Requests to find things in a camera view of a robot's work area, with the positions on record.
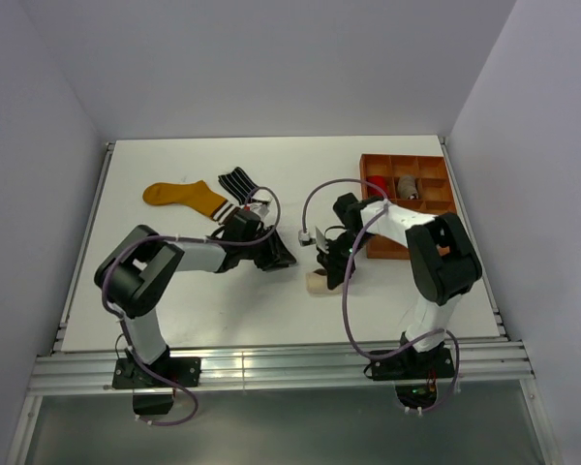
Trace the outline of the cream brown sock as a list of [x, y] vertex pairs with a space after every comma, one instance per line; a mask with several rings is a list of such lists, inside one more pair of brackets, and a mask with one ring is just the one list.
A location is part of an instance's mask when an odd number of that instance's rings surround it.
[[327, 275], [324, 269], [316, 269], [305, 275], [306, 290], [309, 295], [339, 295], [342, 292], [342, 286], [339, 285], [334, 289], [327, 287]]

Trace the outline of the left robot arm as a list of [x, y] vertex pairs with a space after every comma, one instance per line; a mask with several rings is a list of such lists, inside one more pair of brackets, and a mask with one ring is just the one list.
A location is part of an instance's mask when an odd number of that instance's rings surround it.
[[106, 310], [118, 318], [127, 343], [116, 366], [117, 388], [160, 387], [166, 382], [195, 387], [199, 360], [174, 359], [162, 335], [156, 307], [174, 274], [225, 273], [240, 262], [270, 272], [296, 264], [276, 228], [240, 209], [203, 238], [161, 235], [136, 226], [107, 256], [94, 276]]

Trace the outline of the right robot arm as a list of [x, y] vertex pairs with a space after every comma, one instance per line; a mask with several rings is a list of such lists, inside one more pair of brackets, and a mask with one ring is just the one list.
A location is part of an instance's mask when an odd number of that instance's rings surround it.
[[324, 269], [327, 288], [348, 292], [355, 270], [354, 257], [371, 239], [384, 237], [409, 252], [413, 282], [419, 298], [414, 321], [401, 335], [401, 348], [373, 360], [400, 354], [402, 371], [418, 378], [434, 362], [431, 352], [443, 344], [446, 329], [462, 296], [482, 277], [482, 266], [457, 214], [432, 215], [372, 197], [360, 201], [353, 194], [333, 206], [342, 222], [334, 239], [316, 231], [317, 261]]

